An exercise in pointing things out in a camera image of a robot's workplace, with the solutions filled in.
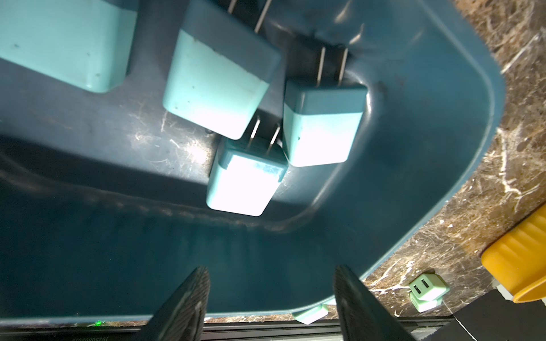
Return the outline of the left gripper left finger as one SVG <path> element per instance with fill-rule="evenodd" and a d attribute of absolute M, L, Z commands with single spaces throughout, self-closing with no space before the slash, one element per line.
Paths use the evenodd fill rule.
<path fill-rule="evenodd" d="M 133 340 L 200 340 L 210 293 L 210 274 L 197 267 Z"/>

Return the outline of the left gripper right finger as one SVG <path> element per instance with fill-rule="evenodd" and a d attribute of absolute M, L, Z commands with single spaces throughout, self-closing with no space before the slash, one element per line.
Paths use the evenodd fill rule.
<path fill-rule="evenodd" d="M 333 288 L 344 340 L 414 339 L 349 267 L 336 267 Z"/>

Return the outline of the pink plug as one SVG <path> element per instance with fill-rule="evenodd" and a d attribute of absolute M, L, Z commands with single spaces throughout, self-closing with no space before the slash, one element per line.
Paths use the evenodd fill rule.
<path fill-rule="evenodd" d="M 311 325 L 315 323 L 316 321 L 319 321 L 322 318 L 326 317 L 328 313 L 329 313 L 328 306 L 324 304 L 320 304 L 320 305 L 314 306 L 314 308 L 293 313 L 292 317 L 294 318 L 294 320 L 300 323 L 303 323 L 304 325 Z"/>

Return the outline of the green plug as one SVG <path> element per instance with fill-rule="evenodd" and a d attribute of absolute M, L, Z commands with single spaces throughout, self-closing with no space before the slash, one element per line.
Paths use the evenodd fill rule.
<path fill-rule="evenodd" d="M 433 273 L 423 273 L 410 283 L 411 293 L 420 301 L 433 301 L 450 290 L 443 278 Z"/>
<path fill-rule="evenodd" d="M 436 298 L 431 301 L 420 300 L 413 293 L 409 293 L 409 297 L 410 297 L 410 301 L 412 302 L 412 304 L 414 305 L 414 307 L 417 309 L 419 313 L 430 311 L 442 305 L 442 297 Z"/>

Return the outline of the teal storage box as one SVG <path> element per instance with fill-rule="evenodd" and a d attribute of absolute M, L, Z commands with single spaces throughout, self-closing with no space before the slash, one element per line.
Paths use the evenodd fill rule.
<path fill-rule="evenodd" d="M 258 217 L 210 209 L 222 136 L 163 106 L 188 1 L 138 1 L 124 82 L 89 92 L 1 58 L 1 322 L 151 316 L 199 266 L 207 314 L 328 301 L 365 278 L 469 179 L 505 83 L 451 1 L 272 1 L 259 34 L 282 62 L 251 121 L 271 139 L 285 84 L 368 88 L 347 161 L 290 166 Z"/>

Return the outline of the blue plug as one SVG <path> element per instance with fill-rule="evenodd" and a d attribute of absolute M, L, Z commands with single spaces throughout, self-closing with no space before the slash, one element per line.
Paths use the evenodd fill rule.
<path fill-rule="evenodd" d="M 368 88 L 344 84 L 348 48 L 344 48 L 337 81 L 323 82 L 326 49 L 321 49 L 316 79 L 286 82 L 283 149 L 295 167 L 347 161 L 367 108 Z"/>
<path fill-rule="evenodd" d="M 210 172 L 206 204 L 212 210 L 258 217 L 286 175 L 289 162 L 277 143 L 281 124 L 271 139 L 257 136 L 261 119 L 241 139 L 220 140 Z"/>
<path fill-rule="evenodd" d="M 266 1 L 253 27 L 233 16 L 236 1 L 190 1 L 179 29 L 164 108 L 229 139 L 240 139 L 282 62 L 259 32 Z"/>
<path fill-rule="evenodd" d="M 127 74 L 138 1 L 2 1 L 1 58 L 105 93 Z"/>

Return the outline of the yellow storage box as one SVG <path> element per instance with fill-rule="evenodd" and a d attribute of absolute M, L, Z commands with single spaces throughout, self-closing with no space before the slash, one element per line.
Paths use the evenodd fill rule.
<path fill-rule="evenodd" d="M 545 206 L 538 208 L 482 254 L 483 267 L 514 303 L 545 298 Z"/>

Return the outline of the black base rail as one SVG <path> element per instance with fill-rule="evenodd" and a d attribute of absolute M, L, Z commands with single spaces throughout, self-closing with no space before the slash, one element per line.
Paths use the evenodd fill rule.
<path fill-rule="evenodd" d="M 397 326 L 415 340 L 450 324 L 454 317 L 398 318 Z M 120 320 L 96 318 L 89 321 L 24 320 L 1 323 L 2 340 L 129 340 L 143 330 L 148 320 L 142 316 Z M 342 340 L 346 324 L 321 319 L 310 325 L 298 321 L 243 321 L 206 318 L 202 340 Z"/>

